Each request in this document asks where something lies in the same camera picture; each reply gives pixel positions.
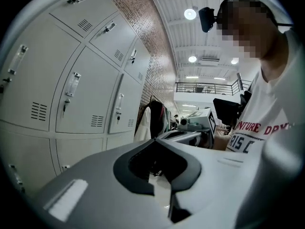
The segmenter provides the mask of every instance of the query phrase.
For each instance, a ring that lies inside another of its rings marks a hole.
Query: white metal locker
[[[113,105],[109,133],[127,132],[134,129],[141,93],[140,84],[128,74],[123,74]]]
[[[134,138],[134,132],[133,131],[131,131],[127,135],[108,136],[107,137],[107,150],[132,143],[133,138]]]
[[[124,70],[138,83],[142,84],[146,77],[150,54],[140,39],[129,50],[128,56],[129,59]]]
[[[80,36],[86,37],[117,10],[111,0],[63,0],[50,14]]]
[[[85,47],[71,69],[62,91],[56,132],[103,133],[118,74],[117,69]]]
[[[106,22],[90,43],[121,67],[134,38],[133,30],[119,14]]]
[[[103,139],[57,139],[56,149],[61,171],[83,158],[102,151]]]
[[[47,138],[0,130],[0,150],[4,165],[15,166],[13,173],[21,178],[30,197],[56,177]]]
[[[17,39],[1,72],[5,83],[0,119],[16,125],[48,131],[55,88],[69,58],[80,43],[48,19],[40,20]],[[8,73],[14,56],[28,47],[16,74]]]

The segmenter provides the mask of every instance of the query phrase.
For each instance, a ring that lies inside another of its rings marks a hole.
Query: ceiling light
[[[231,64],[237,64],[238,61],[239,61],[239,58],[233,58],[233,59],[231,60]]]
[[[185,107],[196,107],[195,105],[188,105],[188,104],[183,104],[182,106],[185,106]]]
[[[184,11],[184,16],[185,18],[187,18],[188,20],[193,20],[196,18],[196,12],[195,10],[192,9],[187,9],[186,11]]]
[[[194,63],[197,60],[195,56],[189,57],[189,62]]]

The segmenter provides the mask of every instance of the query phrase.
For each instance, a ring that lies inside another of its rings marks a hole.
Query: gray machine
[[[177,143],[198,146],[201,136],[207,135],[206,146],[214,143],[216,123],[210,108],[197,110],[186,118],[182,118],[177,130],[163,133],[158,139],[166,139]]]
[[[302,171],[303,134],[304,126],[278,131],[248,154],[160,139],[128,144],[83,159],[45,186],[36,203],[51,214],[60,201],[70,208],[65,225],[79,229],[254,228]],[[171,184],[168,214],[147,182],[156,167]],[[87,183],[77,202],[61,199],[76,179]]]

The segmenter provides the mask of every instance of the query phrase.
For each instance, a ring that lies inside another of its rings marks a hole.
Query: white t-shirt
[[[288,127],[287,116],[275,96],[275,91],[277,88],[281,89],[284,83],[287,84],[286,77],[290,78],[290,84],[294,84],[291,76],[297,73],[296,65],[301,63],[304,55],[295,33],[289,30],[285,32],[285,35],[289,48],[287,66],[279,78],[268,83],[263,79],[261,70],[257,73],[251,87],[252,96],[237,121],[235,129],[230,133],[232,136],[226,147],[227,151],[248,153],[256,142],[263,142],[273,132]]]

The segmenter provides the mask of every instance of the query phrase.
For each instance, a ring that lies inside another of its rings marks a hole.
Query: metal railing
[[[247,90],[251,81],[236,80],[232,85],[215,83],[186,83],[176,82],[178,93],[204,93],[204,94],[222,94],[235,95],[241,90]]]

